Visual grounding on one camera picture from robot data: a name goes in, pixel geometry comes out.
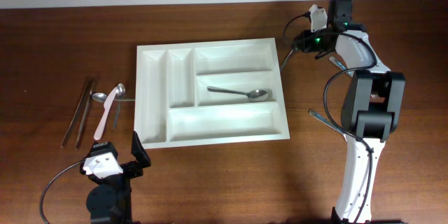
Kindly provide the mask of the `large steel spoon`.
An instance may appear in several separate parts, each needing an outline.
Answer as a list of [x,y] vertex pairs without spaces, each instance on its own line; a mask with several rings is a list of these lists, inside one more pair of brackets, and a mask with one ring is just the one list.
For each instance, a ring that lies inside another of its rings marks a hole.
[[223,88],[214,87],[214,86],[208,86],[207,90],[210,92],[228,93],[228,94],[234,94],[234,95],[244,95],[251,102],[263,102],[269,97],[269,92],[266,90],[262,90],[262,89],[255,89],[250,92],[242,92],[242,91],[236,91],[236,90],[223,89]]
[[296,53],[295,50],[291,50],[288,55],[285,57],[285,59],[283,60],[283,62],[279,65],[279,70],[283,71],[285,66],[287,65],[289,59]]

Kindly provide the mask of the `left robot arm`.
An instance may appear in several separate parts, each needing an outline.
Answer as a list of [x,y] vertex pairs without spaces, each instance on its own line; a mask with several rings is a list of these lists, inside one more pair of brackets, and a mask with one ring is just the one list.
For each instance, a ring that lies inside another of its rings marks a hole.
[[86,199],[91,223],[134,222],[130,181],[143,176],[143,169],[151,166],[151,159],[136,132],[132,134],[131,154],[134,161],[119,164],[112,142],[96,142],[81,162],[80,173],[97,184]]

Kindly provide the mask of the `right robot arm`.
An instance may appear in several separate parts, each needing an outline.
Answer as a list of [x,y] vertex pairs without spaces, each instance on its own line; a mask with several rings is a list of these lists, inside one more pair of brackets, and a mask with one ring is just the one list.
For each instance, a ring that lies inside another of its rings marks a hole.
[[330,124],[346,139],[347,158],[342,191],[332,208],[332,223],[371,223],[371,199],[379,157],[397,126],[405,89],[403,73],[390,70],[369,42],[366,28],[352,18],[352,0],[330,0],[328,8],[313,5],[304,17],[311,27],[296,36],[293,52],[315,53],[320,59],[337,53],[346,64],[327,84],[351,73],[340,121]]

